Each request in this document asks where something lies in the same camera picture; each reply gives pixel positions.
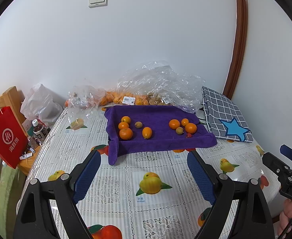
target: purple towel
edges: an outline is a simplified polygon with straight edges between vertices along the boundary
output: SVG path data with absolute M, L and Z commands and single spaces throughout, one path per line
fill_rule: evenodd
M 131 140 L 123 140 L 119 137 L 118 124 L 123 116 L 129 116 L 129 127 L 133 131 Z M 208 148 L 217 144 L 216 137 L 208 133 L 195 114 L 184 112 L 174 106 L 113 106 L 105 112 L 107 118 L 106 131 L 109 136 L 108 163 L 114 165 L 117 156 L 136 152 L 168 151 L 188 148 Z M 169 121 L 188 119 L 197 125 L 197 132 L 193 137 L 186 138 L 186 132 L 178 135 L 169 127 Z M 142 128 L 136 128 L 135 122 L 143 123 Z M 142 130 L 150 127 L 153 135 L 150 139 L 144 139 Z

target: gray checkered bag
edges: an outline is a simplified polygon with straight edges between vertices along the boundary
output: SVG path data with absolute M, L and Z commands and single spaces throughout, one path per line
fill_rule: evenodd
M 239 108 L 234 105 L 225 95 L 222 95 L 207 87 L 202 87 L 203 106 L 209 132 L 216 138 L 240 141 L 238 136 L 226 136 L 226 128 L 220 122 L 225 120 L 230 122 L 235 118 L 243 128 L 249 128 Z M 244 134 L 245 142 L 253 142 L 251 131 Z

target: blue textured pad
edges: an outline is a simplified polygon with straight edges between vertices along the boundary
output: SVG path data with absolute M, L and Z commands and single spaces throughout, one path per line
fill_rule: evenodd
M 216 201 L 213 184 L 192 152 L 188 153 L 187 164 L 202 196 L 213 205 Z
M 280 147 L 280 153 L 292 161 L 292 149 L 286 145 Z
M 95 151 L 95 154 L 75 182 L 74 195 L 72 198 L 75 204 L 84 199 L 100 165 L 101 155 L 98 151 Z

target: red paper bag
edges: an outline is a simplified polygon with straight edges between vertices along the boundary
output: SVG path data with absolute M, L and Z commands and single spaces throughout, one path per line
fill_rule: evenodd
M 27 137 L 11 108 L 3 107 L 0 112 L 0 157 L 2 160 L 15 169 L 27 143 Z

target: wooden nightstand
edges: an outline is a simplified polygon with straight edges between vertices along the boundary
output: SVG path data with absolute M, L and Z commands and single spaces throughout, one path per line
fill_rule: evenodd
M 40 151 L 41 147 L 38 146 L 36 149 L 35 149 L 35 153 L 33 153 L 33 156 L 29 157 L 28 159 L 24 159 L 24 160 L 21 160 L 18 164 L 18 168 L 21 170 L 21 172 L 23 172 L 26 176 L 28 176 L 31 168 L 32 168 L 32 165 L 36 159 L 36 157 L 38 156 L 38 152 Z

